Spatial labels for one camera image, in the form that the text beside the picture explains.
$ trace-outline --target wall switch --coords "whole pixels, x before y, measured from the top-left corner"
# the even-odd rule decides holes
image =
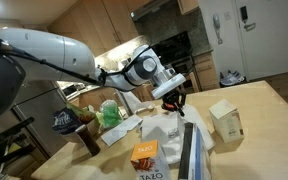
[[[225,21],[228,21],[228,20],[230,20],[232,18],[230,12],[225,12],[224,13],[224,17],[225,17]]]

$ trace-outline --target refrigerator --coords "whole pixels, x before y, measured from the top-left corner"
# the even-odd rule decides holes
[[[66,106],[66,97],[57,83],[34,81],[22,85],[11,108],[19,121],[33,117],[27,131],[46,158],[61,149],[65,141],[53,129],[53,114]]]

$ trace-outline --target cardboard box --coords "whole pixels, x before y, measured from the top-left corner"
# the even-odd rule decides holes
[[[244,138],[243,128],[237,108],[226,99],[209,109],[214,129],[225,143]]]
[[[136,144],[131,163],[140,180],[170,179],[169,166],[157,140]]]

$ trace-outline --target range hood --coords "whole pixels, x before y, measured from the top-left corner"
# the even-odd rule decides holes
[[[141,17],[145,16],[150,12],[155,12],[160,9],[160,6],[165,4],[170,0],[151,0],[147,4],[143,5],[142,7],[136,9],[134,12],[131,13],[131,17],[133,21],[137,21]]]

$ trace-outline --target plastic bag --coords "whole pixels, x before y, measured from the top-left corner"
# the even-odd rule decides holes
[[[71,109],[64,108],[54,113],[53,129],[59,134],[69,134],[80,127],[82,123]]]
[[[83,124],[87,124],[93,120],[97,120],[96,114],[94,112],[90,112],[86,109],[81,109],[71,103],[67,103],[66,107],[71,109],[78,117],[78,120]]]
[[[100,107],[100,111],[101,113],[97,113],[96,115],[102,129],[113,128],[123,121],[118,105],[113,100],[104,101]]]

